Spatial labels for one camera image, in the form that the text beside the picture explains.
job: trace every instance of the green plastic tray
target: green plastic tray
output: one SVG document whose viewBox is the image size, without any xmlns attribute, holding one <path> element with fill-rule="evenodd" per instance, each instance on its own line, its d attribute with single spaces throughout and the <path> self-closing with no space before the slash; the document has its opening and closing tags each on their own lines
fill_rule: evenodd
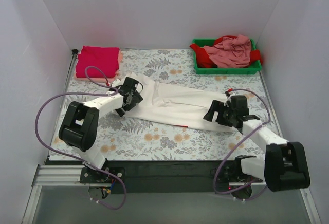
<svg viewBox="0 0 329 224">
<path fill-rule="evenodd" d="M 203 47 L 203 46 L 212 46 L 214 41 L 216 39 L 214 38 L 195 38 L 193 39 L 193 43 L 196 45 Z M 251 50 L 256 50 L 255 42 L 253 39 L 250 39 L 251 41 Z M 200 68 L 197 66 L 196 62 L 196 55 L 194 53 L 194 68 L 197 74 L 246 74 L 246 75 L 252 75 L 256 72 L 260 71 L 262 69 L 261 62 L 255 61 L 250 66 L 245 68 Z"/>
</svg>

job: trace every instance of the white garment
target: white garment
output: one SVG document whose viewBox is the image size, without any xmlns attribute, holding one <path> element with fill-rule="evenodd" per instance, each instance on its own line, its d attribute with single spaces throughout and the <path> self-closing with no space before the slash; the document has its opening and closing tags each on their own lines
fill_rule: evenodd
<svg viewBox="0 0 329 224">
<path fill-rule="evenodd" d="M 136 79 L 144 86 L 143 91 L 141 85 L 137 87 L 138 92 L 142 91 L 140 94 L 143 101 L 126 112 L 126 117 L 199 130 L 233 131 L 230 127 L 203 119 L 213 100 L 227 100 L 225 94 L 155 82 L 145 75 L 136 75 L 133 72 L 125 77 Z"/>
</svg>

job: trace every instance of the pink folded cloth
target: pink folded cloth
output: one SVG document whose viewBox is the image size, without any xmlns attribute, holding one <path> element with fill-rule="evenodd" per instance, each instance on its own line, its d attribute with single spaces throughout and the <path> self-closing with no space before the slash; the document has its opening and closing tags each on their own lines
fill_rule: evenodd
<svg viewBox="0 0 329 224">
<path fill-rule="evenodd" d="M 204 46 L 209 58 L 219 68 L 241 68 L 249 65 L 251 42 L 244 35 L 237 38 L 223 37 L 223 41 L 213 47 Z"/>
<path fill-rule="evenodd" d="M 119 65 L 119 66 L 120 66 L 120 63 L 121 63 L 122 59 L 123 59 L 123 54 L 122 54 L 121 51 L 119 51 L 119 54 L 118 54 L 118 65 Z M 76 72 L 74 73 L 74 78 L 75 78 L 76 80 L 89 81 L 88 78 L 78 78 Z M 98 82 L 98 83 L 106 83 L 106 79 L 105 79 L 105 78 L 91 78 L 91 79 L 92 79 L 93 81 L 95 81 L 95 82 Z M 116 77 L 114 77 L 114 78 L 107 78 L 107 79 L 108 79 L 108 81 L 109 81 L 110 83 L 112 83 L 113 81 L 116 80 Z"/>
</svg>

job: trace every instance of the metal frame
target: metal frame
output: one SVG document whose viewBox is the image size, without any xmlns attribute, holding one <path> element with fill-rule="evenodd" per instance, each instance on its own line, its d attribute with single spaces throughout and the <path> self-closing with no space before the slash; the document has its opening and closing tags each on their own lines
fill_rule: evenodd
<svg viewBox="0 0 329 224">
<path fill-rule="evenodd" d="M 72 60 L 71 67 L 74 67 L 76 56 Z M 278 128 L 279 135 L 282 135 L 282 131 L 278 122 L 278 118 L 273 108 L 273 104 L 264 80 L 262 71 L 260 71 L 261 81 L 269 100 L 269 106 L 273 114 L 273 119 Z M 83 169 L 82 165 L 50 165 L 50 166 L 39 166 L 34 178 L 34 185 L 31 191 L 31 195 L 27 204 L 27 208 L 24 214 L 22 223 L 32 223 L 36 208 L 38 205 L 39 196 L 41 193 L 42 186 L 99 186 L 98 184 L 81 184 L 80 174 Z M 230 183 L 230 186 L 237 186 L 243 183 Z M 318 212 L 316 210 L 311 192 L 309 189 L 301 189 L 301 195 L 309 216 L 311 223 L 321 223 Z"/>
</svg>

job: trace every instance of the magenta towel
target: magenta towel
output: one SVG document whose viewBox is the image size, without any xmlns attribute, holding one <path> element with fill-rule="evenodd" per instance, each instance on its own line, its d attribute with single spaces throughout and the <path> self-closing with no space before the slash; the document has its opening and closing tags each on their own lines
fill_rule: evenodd
<svg viewBox="0 0 329 224">
<path fill-rule="evenodd" d="M 234 39 L 225 36 L 221 43 L 213 47 L 204 46 L 204 49 L 219 68 L 241 68 L 250 62 L 251 42 L 244 35 Z"/>
</svg>

